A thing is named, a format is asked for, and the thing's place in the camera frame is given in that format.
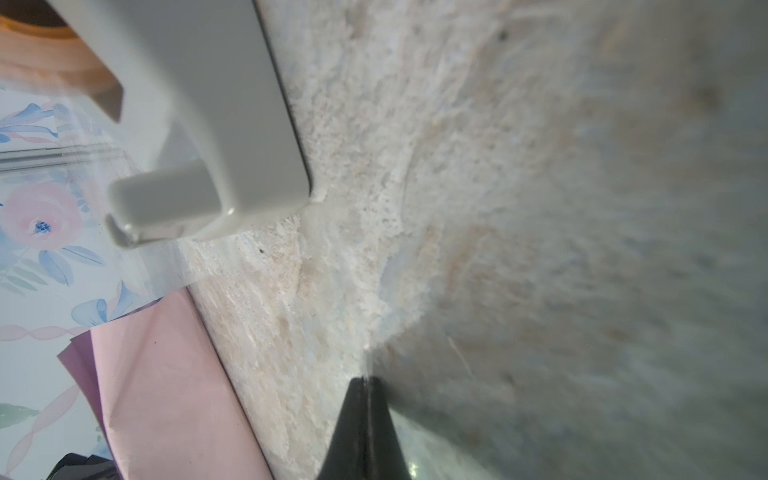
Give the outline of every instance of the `pink tissue paper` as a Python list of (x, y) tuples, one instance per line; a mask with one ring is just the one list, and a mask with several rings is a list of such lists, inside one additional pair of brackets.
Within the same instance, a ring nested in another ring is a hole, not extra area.
[(186, 289), (75, 337), (59, 359), (124, 480), (271, 480)]

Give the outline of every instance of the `pink flower print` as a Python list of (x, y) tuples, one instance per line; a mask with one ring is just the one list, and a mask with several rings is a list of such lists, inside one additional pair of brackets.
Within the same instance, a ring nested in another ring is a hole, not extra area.
[(40, 250), (66, 247), (82, 226), (78, 199), (53, 183), (20, 187), (0, 207), (0, 227), (5, 234)]

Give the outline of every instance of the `granite countertop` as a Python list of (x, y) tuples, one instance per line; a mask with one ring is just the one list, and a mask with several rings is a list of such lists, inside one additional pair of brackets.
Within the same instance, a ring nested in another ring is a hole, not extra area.
[(416, 478), (760, 470), (761, 2), (257, 3), (313, 192), (183, 246), (276, 479), (367, 362)]

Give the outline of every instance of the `blue leaf print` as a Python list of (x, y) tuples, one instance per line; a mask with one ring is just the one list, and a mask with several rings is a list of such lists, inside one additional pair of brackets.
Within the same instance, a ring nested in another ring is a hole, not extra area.
[(27, 280), (31, 280), (36, 283), (40, 283), (41, 285), (48, 285), (48, 282), (40, 278), (39, 276), (35, 275), (34, 273), (30, 272), (29, 270), (24, 270), (20, 266), (14, 266), (13, 271), (15, 271), (18, 275), (23, 276)]
[(67, 183), (67, 172), (62, 170), (51, 170), (48, 172), (48, 175), (51, 175), (51, 179), (53, 179), (54, 182), (57, 184), (66, 184)]
[(67, 286), (74, 283), (72, 267), (58, 253), (51, 252), (50, 250), (41, 250), (40, 254), (38, 254), (38, 261), (53, 280)]
[(20, 286), (21, 288), (25, 288), (27, 290), (37, 290), (37, 288), (35, 288), (32, 284), (25, 282), (17, 276), (8, 275), (6, 279), (8, 279), (9, 282), (14, 283), (16, 286)]
[(2, 227), (0, 227), (0, 250), (20, 250), (22, 248), (24, 248), (24, 245), (16, 243), (8, 238), (8, 235), (6, 235)]
[(102, 458), (106, 458), (108, 460), (112, 460), (112, 452), (109, 451), (109, 445), (107, 445), (107, 440), (103, 439), (101, 436), (99, 436), (96, 441), (98, 444), (94, 447), (93, 451), (91, 451), (91, 455), (96, 455)]
[(35, 262), (34, 260), (22, 258), (22, 263), (26, 265), (27, 268), (30, 270), (34, 270), (37, 273), (40, 273), (41, 275), (45, 276), (51, 276), (48, 271), (43, 268), (43, 266), (40, 263)]
[(98, 256), (96, 252), (92, 252), (84, 247), (78, 247), (77, 245), (67, 245), (61, 249), (61, 254), (76, 262), (85, 263), (86, 265), (106, 265), (104, 259)]
[(18, 257), (11, 252), (0, 250), (0, 268), (5, 268), (16, 263)]
[(71, 116), (71, 112), (69, 108), (67, 108), (65, 105), (62, 105), (62, 104), (54, 105), (53, 112), (59, 118), (69, 118)]
[(9, 125), (7, 127), (0, 127), (0, 131), (12, 134), (51, 134), (54, 138), (58, 138), (58, 134), (50, 128), (40, 127), (38, 125)]
[(107, 322), (107, 301), (103, 298), (81, 303), (72, 309), (72, 319), (82, 326), (96, 326)]
[(77, 124), (61, 124), (56, 127), (56, 131), (59, 134), (65, 134), (69, 131), (77, 131), (79, 130), (80, 125)]
[(12, 117), (0, 118), (0, 127), (14, 124), (30, 124), (42, 120), (43, 118), (50, 117), (53, 114), (53, 110), (43, 110), (38, 104), (29, 104), (27, 105), (27, 108)]
[(85, 199), (83, 198), (83, 190), (77, 184), (75, 183), (69, 184), (69, 191), (71, 191), (72, 194), (75, 195), (77, 198), (85, 202)]
[(118, 318), (121, 315), (124, 315), (127, 312), (130, 312), (129, 308), (136, 303), (138, 295), (136, 293), (131, 292), (126, 286), (125, 283), (120, 282), (120, 299), (118, 300), (118, 304), (114, 306), (114, 310), (112, 311), (112, 314), (109, 316), (110, 320), (114, 320)]
[(13, 285), (8, 285), (7, 283), (0, 283), (0, 288), (4, 288), (9, 292), (15, 293), (16, 295), (24, 296), (24, 292), (22, 292), (21, 290), (19, 290)]

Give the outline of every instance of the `white plastic object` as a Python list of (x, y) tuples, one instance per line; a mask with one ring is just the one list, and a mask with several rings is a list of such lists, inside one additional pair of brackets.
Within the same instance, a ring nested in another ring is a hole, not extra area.
[(303, 206), (309, 178), (251, 0), (49, 0), (119, 80), (78, 102), (145, 172), (109, 188), (123, 247)]

